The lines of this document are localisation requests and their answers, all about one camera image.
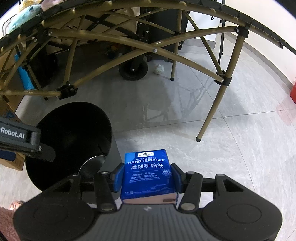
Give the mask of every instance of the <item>brand logo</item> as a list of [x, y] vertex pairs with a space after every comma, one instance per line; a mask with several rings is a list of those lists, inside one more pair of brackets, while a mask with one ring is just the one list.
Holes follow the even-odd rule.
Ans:
[[138, 153], [138, 157], [148, 157], [148, 156], [154, 156], [154, 152], [145, 151], [145, 152]]
[[17, 131], [11, 131], [10, 129], [5, 129], [4, 127], [1, 127], [0, 133], [6, 134], [8, 136], [13, 136], [17, 138], [25, 138], [24, 133], [18, 133]]

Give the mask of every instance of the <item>blue box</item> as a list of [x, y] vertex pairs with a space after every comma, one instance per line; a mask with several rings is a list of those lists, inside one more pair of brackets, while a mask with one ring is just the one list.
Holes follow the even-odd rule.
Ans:
[[176, 189], [164, 149], [126, 153], [121, 191], [123, 201], [171, 193], [176, 193]]

